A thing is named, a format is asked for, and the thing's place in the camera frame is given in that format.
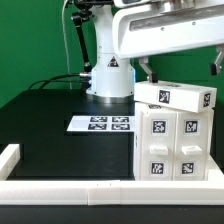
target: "white block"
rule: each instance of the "white block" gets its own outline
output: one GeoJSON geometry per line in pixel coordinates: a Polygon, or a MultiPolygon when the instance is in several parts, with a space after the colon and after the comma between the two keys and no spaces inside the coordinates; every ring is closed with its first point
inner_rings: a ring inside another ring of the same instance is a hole
{"type": "Polygon", "coordinates": [[[176,112],[142,103],[135,112],[135,179],[171,180],[176,112]]]}
{"type": "Polygon", "coordinates": [[[204,180],[208,156],[209,111],[177,112],[173,180],[204,180]]]}
{"type": "Polygon", "coordinates": [[[211,150],[211,140],[212,140],[212,130],[213,130],[213,120],[214,120],[214,110],[208,110],[208,153],[210,153],[211,150]]]}
{"type": "Polygon", "coordinates": [[[134,100],[174,109],[201,112],[215,107],[216,88],[159,81],[135,84],[134,100]]]}

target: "black cable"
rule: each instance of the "black cable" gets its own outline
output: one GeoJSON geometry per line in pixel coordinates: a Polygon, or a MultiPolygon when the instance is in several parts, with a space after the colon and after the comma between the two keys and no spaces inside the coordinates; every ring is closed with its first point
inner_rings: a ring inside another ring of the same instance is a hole
{"type": "Polygon", "coordinates": [[[80,43],[80,47],[82,50],[82,57],[83,57],[83,61],[84,61],[84,70],[85,70],[85,72],[90,72],[92,70],[92,66],[89,62],[89,56],[87,53],[87,48],[86,48],[86,43],[85,43],[85,38],[83,35],[82,27],[76,26],[76,31],[78,33],[79,43],[80,43]]]}
{"type": "Polygon", "coordinates": [[[66,80],[40,80],[40,81],[37,81],[37,82],[34,82],[32,85],[30,85],[30,87],[28,88],[28,90],[31,90],[32,89],[32,87],[33,86],[35,86],[35,85],[37,85],[37,84],[39,84],[39,83],[42,83],[42,82],[44,82],[44,83],[46,83],[46,82],[48,82],[48,84],[49,83],[51,83],[51,82],[66,82],[66,83],[69,83],[69,82],[73,82],[73,83],[84,83],[84,82],[87,82],[87,81],[66,81],[66,80]]]}
{"type": "Polygon", "coordinates": [[[59,75],[59,76],[55,76],[49,80],[46,80],[40,87],[39,89],[43,89],[46,85],[48,85],[48,83],[52,82],[53,80],[57,80],[57,79],[63,79],[63,78],[71,78],[71,77],[76,77],[79,76],[78,73],[75,74],[67,74],[67,75],[59,75]]]}

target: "cable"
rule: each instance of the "cable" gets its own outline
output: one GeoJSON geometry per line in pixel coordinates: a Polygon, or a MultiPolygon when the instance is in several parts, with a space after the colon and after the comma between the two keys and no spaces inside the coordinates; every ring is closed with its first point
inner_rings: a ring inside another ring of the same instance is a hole
{"type": "MultiPolygon", "coordinates": [[[[48,82],[49,80],[40,80],[40,81],[37,81],[37,82],[34,82],[32,85],[30,85],[30,87],[28,88],[28,90],[31,90],[33,86],[39,84],[39,83],[42,83],[42,82],[48,82]]],[[[49,83],[51,82],[73,82],[73,83],[89,83],[88,80],[85,80],[85,81],[66,81],[66,80],[51,80],[49,83]]]]}
{"type": "Polygon", "coordinates": [[[55,76],[51,79],[48,79],[46,80],[41,86],[39,89],[43,89],[48,83],[52,82],[53,80],[57,80],[57,79],[64,79],[64,78],[71,78],[71,77],[76,77],[76,76],[79,76],[78,73],[75,73],[75,74],[67,74],[67,75],[59,75],[59,76],[55,76]]]}
{"type": "Polygon", "coordinates": [[[66,26],[65,26],[65,8],[66,8],[69,1],[70,0],[65,0],[63,8],[62,8],[62,28],[63,28],[63,36],[64,36],[64,44],[65,44],[67,69],[68,69],[68,74],[71,74],[71,65],[70,65],[70,57],[69,57],[69,52],[68,52],[68,41],[67,41],[67,34],[66,34],[66,26]]]}

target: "black table surface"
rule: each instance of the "black table surface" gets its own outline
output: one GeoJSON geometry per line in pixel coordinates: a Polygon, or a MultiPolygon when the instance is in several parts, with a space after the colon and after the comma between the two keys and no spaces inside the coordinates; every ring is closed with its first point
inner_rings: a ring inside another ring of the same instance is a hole
{"type": "MultiPolygon", "coordinates": [[[[25,91],[0,110],[1,148],[21,144],[9,180],[132,180],[133,133],[68,133],[73,115],[133,116],[134,103],[79,90],[25,91]]],[[[0,223],[224,223],[224,206],[0,206],[0,223]]]]}

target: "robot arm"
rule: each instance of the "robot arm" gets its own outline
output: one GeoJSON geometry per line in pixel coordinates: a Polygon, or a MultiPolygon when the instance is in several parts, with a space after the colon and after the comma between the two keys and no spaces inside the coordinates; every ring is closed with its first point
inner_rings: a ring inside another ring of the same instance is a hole
{"type": "Polygon", "coordinates": [[[217,46],[212,74],[224,57],[224,0],[115,0],[113,41],[121,58],[217,46]]]}
{"type": "Polygon", "coordinates": [[[120,59],[114,52],[112,41],[113,15],[112,0],[75,0],[78,8],[73,13],[82,56],[84,71],[82,76],[91,77],[87,97],[104,103],[124,103],[133,99],[135,70],[129,59],[120,59]],[[92,17],[97,38],[97,63],[92,68],[89,62],[82,24],[92,17]]]}

